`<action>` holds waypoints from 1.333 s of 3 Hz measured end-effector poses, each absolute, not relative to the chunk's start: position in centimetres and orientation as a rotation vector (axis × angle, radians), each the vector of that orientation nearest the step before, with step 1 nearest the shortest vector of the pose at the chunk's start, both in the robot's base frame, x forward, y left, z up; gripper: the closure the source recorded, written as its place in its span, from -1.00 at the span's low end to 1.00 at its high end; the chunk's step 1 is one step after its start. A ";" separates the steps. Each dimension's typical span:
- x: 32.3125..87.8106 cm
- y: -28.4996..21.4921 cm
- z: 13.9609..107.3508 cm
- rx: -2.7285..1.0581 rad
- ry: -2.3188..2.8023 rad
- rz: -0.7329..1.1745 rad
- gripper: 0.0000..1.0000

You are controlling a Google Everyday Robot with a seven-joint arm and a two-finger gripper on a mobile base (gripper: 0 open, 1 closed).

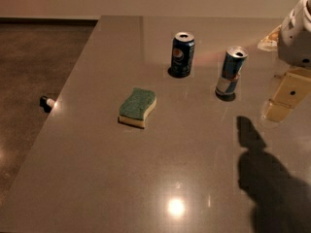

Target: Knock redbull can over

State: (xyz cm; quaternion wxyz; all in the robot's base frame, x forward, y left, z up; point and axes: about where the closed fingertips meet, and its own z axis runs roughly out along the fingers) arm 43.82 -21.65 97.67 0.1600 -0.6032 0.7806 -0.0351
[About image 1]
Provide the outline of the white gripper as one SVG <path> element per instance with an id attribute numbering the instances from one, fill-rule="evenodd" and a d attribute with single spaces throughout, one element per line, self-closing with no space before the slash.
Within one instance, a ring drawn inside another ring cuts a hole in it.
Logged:
<path id="1" fill-rule="evenodd" d="M 269 99 L 264 117 L 282 122 L 311 92 L 311 0 L 299 0 L 281 24 L 278 56 L 292 66 Z"/>

